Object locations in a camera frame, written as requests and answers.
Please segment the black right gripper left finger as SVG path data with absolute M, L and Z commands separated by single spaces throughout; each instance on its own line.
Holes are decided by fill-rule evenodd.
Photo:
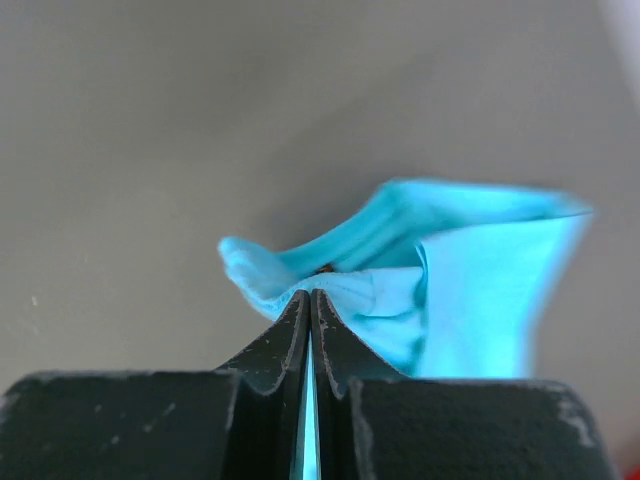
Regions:
M 310 298 L 205 371 L 42 371 L 1 398 L 5 479 L 299 479 Z

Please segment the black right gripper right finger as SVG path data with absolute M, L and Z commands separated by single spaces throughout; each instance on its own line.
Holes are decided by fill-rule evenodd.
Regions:
M 417 380 L 311 296 L 317 472 L 323 479 L 614 479 L 596 423 L 568 386 Z

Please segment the bright blue t shirt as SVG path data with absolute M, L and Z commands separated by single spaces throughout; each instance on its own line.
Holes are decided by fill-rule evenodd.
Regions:
M 298 290 L 417 378 L 518 378 L 531 335 L 592 216 L 562 192 L 390 181 L 354 216 L 275 253 L 227 237 L 218 251 L 247 302 L 276 319 Z

